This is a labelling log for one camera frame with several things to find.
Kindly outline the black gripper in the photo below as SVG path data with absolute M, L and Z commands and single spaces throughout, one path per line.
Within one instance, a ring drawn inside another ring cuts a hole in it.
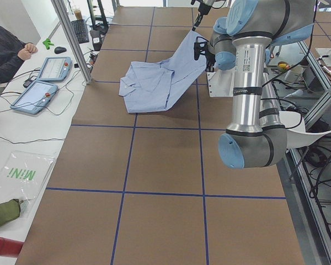
M 195 20 L 195 23 L 194 23 L 194 26 L 192 27 L 192 31 L 195 31 L 196 28 L 201 24 L 201 21 L 203 19 L 203 17 L 205 15 L 208 15 L 209 11 L 211 9 L 211 6 L 204 3 L 204 2 L 201 2 L 199 7 L 198 7 L 198 15 L 196 17 L 196 20 Z
M 202 54 L 206 57 L 206 72 L 214 72 L 215 71 L 215 55 L 209 51 L 207 45 L 202 48 Z

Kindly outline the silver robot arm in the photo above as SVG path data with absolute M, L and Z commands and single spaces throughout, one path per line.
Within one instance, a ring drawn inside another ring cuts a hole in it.
M 194 25 L 192 27 L 192 31 L 195 31 L 196 28 L 200 25 L 203 17 L 205 15 L 208 15 L 211 8 L 213 8 L 213 4 L 216 2 L 216 0 L 192 0 L 191 5 L 194 5 L 195 2 L 199 2 L 198 7 L 198 15 L 195 19 Z
M 218 141 L 229 168 L 278 163 L 287 148 L 287 130 L 269 100 L 264 82 L 265 50 L 306 40 L 313 31 L 316 1 L 235 1 L 226 33 L 235 52 L 232 122 Z

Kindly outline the person's hand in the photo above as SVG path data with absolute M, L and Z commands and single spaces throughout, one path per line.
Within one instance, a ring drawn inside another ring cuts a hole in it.
M 32 43 L 27 43 L 23 49 L 18 52 L 18 57 L 26 61 L 31 58 L 32 54 L 38 51 L 37 47 Z

